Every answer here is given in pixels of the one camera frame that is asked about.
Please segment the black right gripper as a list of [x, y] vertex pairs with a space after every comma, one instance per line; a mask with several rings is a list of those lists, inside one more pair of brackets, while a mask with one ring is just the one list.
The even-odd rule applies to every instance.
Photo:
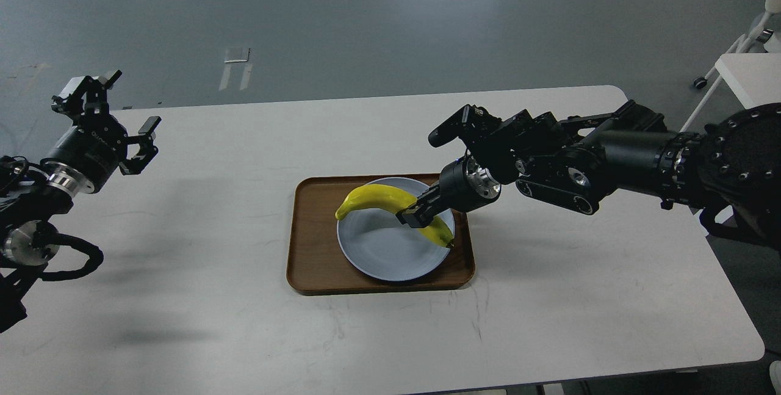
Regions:
[[422, 229], [448, 209], [469, 212], [491, 204], [501, 191], [502, 185], [476, 159], [459, 158], [441, 170], [439, 184], [432, 184], [415, 203], [396, 212], [396, 218], [402, 225]]

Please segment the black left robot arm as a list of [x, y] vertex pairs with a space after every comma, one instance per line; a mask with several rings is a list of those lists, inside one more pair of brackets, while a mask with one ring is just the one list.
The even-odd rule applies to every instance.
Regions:
[[61, 233], [51, 218], [73, 207], [79, 193], [100, 192], [119, 170], [138, 175], [158, 154], [149, 117], [137, 134], [109, 111], [108, 91], [121, 76], [72, 78], [51, 98], [51, 109], [72, 125], [39, 163], [22, 156], [2, 157], [1, 329], [27, 317], [23, 297], [37, 281], [68, 281], [98, 269], [105, 256], [80, 237]]

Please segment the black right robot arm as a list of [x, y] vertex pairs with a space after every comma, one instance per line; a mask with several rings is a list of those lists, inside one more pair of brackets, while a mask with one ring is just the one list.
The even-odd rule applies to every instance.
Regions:
[[474, 211], [505, 184], [525, 197], [592, 215], [618, 189], [699, 209], [723, 239], [779, 249], [779, 103], [739, 111], [705, 132], [670, 131], [662, 114], [630, 100], [614, 113], [556, 120], [522, 111], [506, 120], [465, 105], [428, 136], [432, 147], [461, 140], [416, 202], [397, 212], [423, 228], [446, 209]]

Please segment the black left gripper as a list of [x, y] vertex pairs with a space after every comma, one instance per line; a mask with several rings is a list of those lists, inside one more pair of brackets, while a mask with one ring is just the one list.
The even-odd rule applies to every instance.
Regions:
[[[139, 133], [128, 136], [128, 131], [109, 114], [108, 91], [119, 80], [122, 71], [107, 75], [75, 77], [58, 95], [51, 97], [51, 109], [72, 120], [72, 127], [59, 139], [48, 155], [41, 160], [42, 167], [65, 165], [86, 178], [98, 193], [119, 167], [123, 175], [139, 175], [158, 155], [154, 131], [162, 121], [150, 116]], [[128, 157], [128, 147], [139, 149]]]

